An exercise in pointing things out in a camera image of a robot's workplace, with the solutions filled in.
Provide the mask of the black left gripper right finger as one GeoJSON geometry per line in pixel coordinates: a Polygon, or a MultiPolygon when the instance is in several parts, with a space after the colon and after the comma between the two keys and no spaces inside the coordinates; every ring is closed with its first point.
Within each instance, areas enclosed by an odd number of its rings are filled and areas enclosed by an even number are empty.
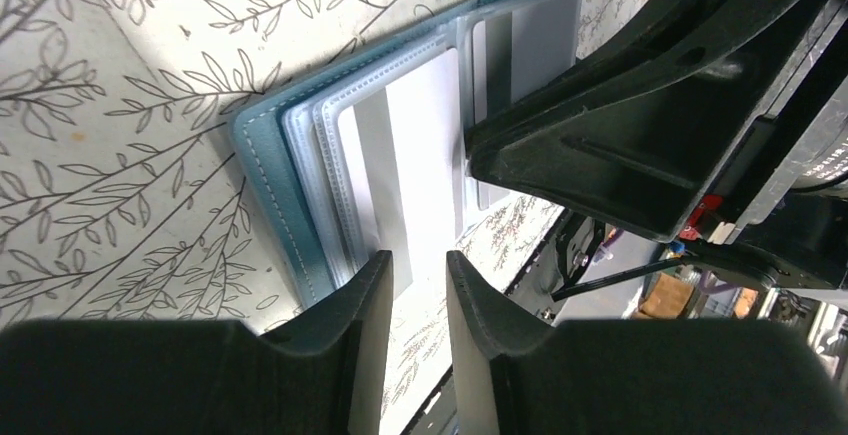
{"type": "Polygon", "coordinates": [[[806,341],[763,320],[552,326],[446,255],[463,434],[843,434],[847,403],[806,341]]]}

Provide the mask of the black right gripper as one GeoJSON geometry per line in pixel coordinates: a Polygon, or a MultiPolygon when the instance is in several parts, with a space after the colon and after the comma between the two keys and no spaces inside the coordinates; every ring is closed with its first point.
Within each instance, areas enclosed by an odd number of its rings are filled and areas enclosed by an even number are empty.
{"type": "Polygon", "coordinates": [[[648,0],[466,137],[474,178],[753,289],[847,287],[847,0],[648,0]]]}

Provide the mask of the white card with grey stripe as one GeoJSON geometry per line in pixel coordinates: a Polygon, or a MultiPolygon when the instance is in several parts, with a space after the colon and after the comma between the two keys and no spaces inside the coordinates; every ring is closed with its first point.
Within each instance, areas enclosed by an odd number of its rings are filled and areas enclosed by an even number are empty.
{"type": "Polygon", "coordinates": [[[463,231],[459,61],[454,48],[410,54],[330,112],[366,249],[393,254],[394,294],[435,277],[463,231]]]}

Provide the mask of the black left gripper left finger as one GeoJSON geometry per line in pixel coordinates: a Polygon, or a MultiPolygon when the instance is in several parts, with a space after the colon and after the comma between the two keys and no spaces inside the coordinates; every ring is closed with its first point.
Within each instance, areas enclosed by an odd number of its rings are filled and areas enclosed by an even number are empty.
{"type": "Polygon", "coordinates": [[[5,434],[375,434],[393,304],[376,253],[257,335],[237,320],[37,320],[1,334],[5,434]]]}

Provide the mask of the blue card holder wallet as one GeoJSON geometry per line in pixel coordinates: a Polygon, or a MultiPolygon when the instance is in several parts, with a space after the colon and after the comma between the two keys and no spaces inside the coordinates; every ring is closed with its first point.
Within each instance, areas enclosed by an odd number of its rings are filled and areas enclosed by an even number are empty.
{"type": "MultiPolygon", "coordinates": [[[[343,150],[330,126],[331,110],[356,86],[398,67],[410,54],[454,48],[459,61],[458,22],[497,1],[461,1],[303,77],[235,117],[236,154],[290,265],[302,306],[313,306],[345,285],[380,251],[366,249],[343,150]]],[[[471,176],[465,134],[462,126],[463,231],[456,241],[508,197],[506,190],[471,176]]]]}

